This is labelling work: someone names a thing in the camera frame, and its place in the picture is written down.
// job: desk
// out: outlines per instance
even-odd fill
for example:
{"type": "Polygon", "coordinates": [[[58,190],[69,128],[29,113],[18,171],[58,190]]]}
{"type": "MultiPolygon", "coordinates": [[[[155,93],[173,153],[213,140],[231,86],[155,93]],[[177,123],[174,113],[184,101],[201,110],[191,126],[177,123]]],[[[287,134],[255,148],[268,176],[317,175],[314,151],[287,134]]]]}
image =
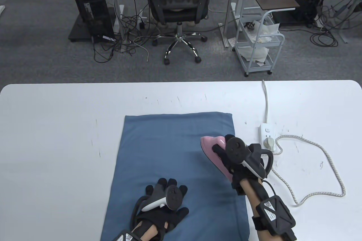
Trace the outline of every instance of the desk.
{"type": "MultiPolygon", "coordinates": [[[[347,190],[343,198],[315,196],[293,208],[287,188],[270,174],[297,221],[295,235],[360,240],[361,173],[354,158],[360,149],[361,87],[353,81],[266,86],[268,119],[277,133],[321,144],[347,190]]],[[[230,112],[236,135],[250,144],[258,142],[264,110],[261,82],[6,86],[0,94],[0,240],[99,241],[125,115],[230,112]]],[[[275,158],[275,169],[299,200],[309,192],[340,192],[318,148],[293,140],[280,144],[284,152],[275,158]]],[[[250,240],[257,240],[253,230],[250,240]]]]}

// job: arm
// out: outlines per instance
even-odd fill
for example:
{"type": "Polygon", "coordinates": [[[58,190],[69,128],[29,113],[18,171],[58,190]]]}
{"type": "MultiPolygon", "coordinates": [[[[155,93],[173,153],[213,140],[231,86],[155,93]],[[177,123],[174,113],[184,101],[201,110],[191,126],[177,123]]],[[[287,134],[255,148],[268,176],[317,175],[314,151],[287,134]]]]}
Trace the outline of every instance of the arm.
{"type": "MultiPolygon", "coordinates": [[[[135,229],[137,229],[138,227],[140,227],[142,225],[142,221],[140,223],[138,223],[138,225],[136,226],[136,228],[134,228],[132,230],[132,232],[134,232],[135,229]]],[[[167,229],[168,227],[168,223],[165,222],[165,228],[167,229]]],[[[141,240],[142,241],[150,241],[151,238],[155,237],[158,234],[158,230],[157,227],[155,225],[152,225],[144,234],[143,236],[141,236],[141,240]]]]}
{"type": "MultiPolygon", "coordinates": [[[[246,193],[246,196],[248,197],[248,200],[250,202],[251,208],[253,210],[253,215],[255,217],[258,217],[259,214],[256,210],[256,206],[260,204],[260,201],[253,190],[253,188],[250,186],[250,183],[247,179],[243,179],[240,181],[240,185],[243,188],[243,190],[246,193]]],[[[272,236],[269,231],[258,231],[258,238],[259,241],[283,241],[283,239],[280,236],[272,236]]]]}

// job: blue cloth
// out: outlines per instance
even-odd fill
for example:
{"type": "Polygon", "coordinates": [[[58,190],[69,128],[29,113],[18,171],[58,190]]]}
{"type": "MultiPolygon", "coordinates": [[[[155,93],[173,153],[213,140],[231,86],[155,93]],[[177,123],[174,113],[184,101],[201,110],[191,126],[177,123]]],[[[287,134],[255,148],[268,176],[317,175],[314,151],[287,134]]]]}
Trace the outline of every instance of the blue cloth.
{"type": "Polygon", "coordinates": [[[182,206],[190,213],[165,241],[247,241],[245,197],[237,196],[200,145],[203,136],[226,134],[234,134],[226,113],[126,116],[101,241],[129,229],[136,201],[159,178],[189,188],[182,206]]]}

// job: hand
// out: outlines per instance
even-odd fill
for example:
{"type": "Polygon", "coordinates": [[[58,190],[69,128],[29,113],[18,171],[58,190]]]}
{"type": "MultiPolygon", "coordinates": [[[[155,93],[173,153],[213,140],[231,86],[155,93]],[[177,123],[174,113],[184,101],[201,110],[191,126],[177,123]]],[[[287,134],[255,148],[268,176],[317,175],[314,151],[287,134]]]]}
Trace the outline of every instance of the hand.
{"type": "MultiPolygon", "coordinates": [[[[168,182],[165,178],[161,178],[158,180],[157,184],[160,184],[163,187],[163,190],[165,190],[170,185],[177,185],[177,181],[175,179],[169,179],[168,182]]],[[[185,185],[181,185],[179,187],[182,198],[187,193],[187,187],[185,185]]],[[[152,185],[148,185],[146,187],[146,195],[151,196],[154,191],[154,187],[152,185]]],[[[139,225],[139,223],[142,222],[142,224],[152,226],[154,225],[157,228],[157,239],[162,240],[164,237],[164,234],[172,231],[189,213],[189,209],[186,207],[180,208],[178,210],[170,210],[167,206],[164,206],[162,208],[156,207],[152,210],[142,212],[140,211],[134,221],[134,225],[139,225]]],[[[137,230],[137,227],[135,228],[134,232],[141,237],[144,234],[144,230],[141,230],[141,228],[137,230]]]]}
{"type": "MultiPolygon", "coordinates": [[[[233,137],[235,136],[226,135],[225,141],[228,142],[228,140],[233,137]]],[[[251,144],[248,147],[252,151],[254,148],[254,144],[251,144]]],[[[231,183],[232,188],[236,190],[238,195],[245,195],[245,192],[240,185],[240,181],[244,179],[258,179],[258,178],[242,164],[235,164],[232,161],[230,161],[224,148],[216,144],[212,147],[212,150],[219,156],[226,169],[230,172],[230,174],[232,174],[232,183],[231,183]]],[[[260,160],[260,163],[264,166],[263,159],[260,160]]]]}

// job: sticker label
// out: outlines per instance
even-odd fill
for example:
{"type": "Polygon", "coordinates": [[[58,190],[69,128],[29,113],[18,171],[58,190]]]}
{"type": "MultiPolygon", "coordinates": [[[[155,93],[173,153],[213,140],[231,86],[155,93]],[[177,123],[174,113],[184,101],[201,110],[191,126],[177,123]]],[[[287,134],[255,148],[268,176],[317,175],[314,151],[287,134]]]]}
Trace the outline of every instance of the sticker label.
{"type": "Polygon", "coordinates": [[[131,241],[133,239],[133,237],[131,235],[129,235],[128,233],[126,233],[126,241],[131,241]]]}
{"type": "MultiPolygon", "coordinates": [[[[270,203],[270,201],[267,201],[266,203],[264,203],[264,205],[266,207],[272,209],[273,211],[275,211],[275,209],[274,209],[273,205],[270,203]]],[[[274,213],[272,213],[271,211],[265,209],[265,213],[269,217],[270,221],[277,219],[277,216],[274,213]]]]}

